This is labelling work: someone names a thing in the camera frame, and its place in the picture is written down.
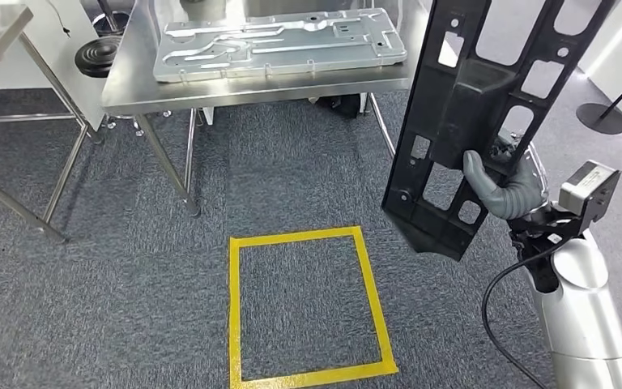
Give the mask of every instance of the yellow tape line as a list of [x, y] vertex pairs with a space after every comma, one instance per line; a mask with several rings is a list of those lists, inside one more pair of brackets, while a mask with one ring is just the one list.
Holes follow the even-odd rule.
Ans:
[[[277, 245], [289, 242], [303, 242], [330, 237], [353, 237], [356, 252], [359, 257], [361, 274], [364, 277], [364, 286], [369, 298], [373, 324], [376, 328], [378, 347], [381, 361], [365, 365], [341, 367], [313, 371], [309, 373], [293, 374], [284, 377], [273, 377], [242, 381], [241, 366], [241, 319], [240, 319], [240, 248], [252, 246]], [[312, 387], [329, 383], [339, 383], [360, 378], [375, 377], [378, 375], [393, 374], [399, 370], [394, 362], [390, 337], [387, 335], [387, 326], [383, 317], [380, 298], [377, 294], [375, 279], [366, 250], [364, 237], [359, 226], [342, 227], [338, 229], [319, 229], [301, 233], [283, 233], [263, 237], [230, 238], [230, 388], [231, 389], [292, 389], [298, 387]]]

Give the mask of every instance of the black stanchion base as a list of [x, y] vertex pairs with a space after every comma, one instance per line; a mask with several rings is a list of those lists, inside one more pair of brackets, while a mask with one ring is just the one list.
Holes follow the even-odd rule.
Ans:
[[617, 135], [622, 133], [622, 114], [613, 109], [607, 116], [600, 118], [599, 116], [606, 110], [606, 105], [587, 103], [578, 107], [576, 116], [583, 123], [583, 126], [600, 134]]

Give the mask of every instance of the stamped metal part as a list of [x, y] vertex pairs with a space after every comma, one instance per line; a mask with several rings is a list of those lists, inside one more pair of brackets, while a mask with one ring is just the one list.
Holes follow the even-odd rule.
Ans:
[[282, 75], [394, 65], [407, 58], [381, 8], [232, 21], [170, 23], [154, 65], [157, 81]]

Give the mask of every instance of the rectangular cutout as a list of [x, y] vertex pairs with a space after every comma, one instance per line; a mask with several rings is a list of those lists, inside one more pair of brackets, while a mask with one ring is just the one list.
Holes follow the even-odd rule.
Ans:
[[602, 0], [564, 0], [554, 20], [559, 34], [578, 35], [584, 32]]
[[430, 141], [417, 135], [414, 144], [411, 145], [411, 158], [422, 160], [428, 154], [428, 147], [430, 147]]
[[458, 217], [466, 224], [474, 224], [480, 215], [480, 206], [470, 200], [466, 200], [459, 209]]
[[537, 60], [530, 67], [521, 91], [545, 99], [554, 88], [563, 70], [564, 65], [560, 63]]
[[448, 31], [445, 32], [445, 39], [442, 40], [440, 47], [440, 57], [437, 59], [439, 63], [449, 67], [457, 67], [459, 54], [463, 47], [463, 38], [459, 35]]
[[441, 210], [447, 210], [452, 205], [452, 200], [462, 180], [461, 170], [447, 169], [438, 163], [433, 163], [428, 183], [423, 191], [423, 199]]
[[533, 111], [528, 107], [522, 105], [515, 105], [511, 107], [506, 114], [506, 118], [502, 123], [502, 129], [516, 135], [523, 136], [530, 124], [533, 122]]
[[475, 52], [479, 57], [513, 65], [521, 56], [545, 0], [492, 0]]

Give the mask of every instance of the stack of black discs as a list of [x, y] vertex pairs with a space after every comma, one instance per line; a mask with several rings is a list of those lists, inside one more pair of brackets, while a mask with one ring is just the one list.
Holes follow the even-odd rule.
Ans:
[[77, 50], [75, 65], [83, 75], [105, 79], [111, 71], [120, 40], [120, 36], [110, 35], [87, 43]]

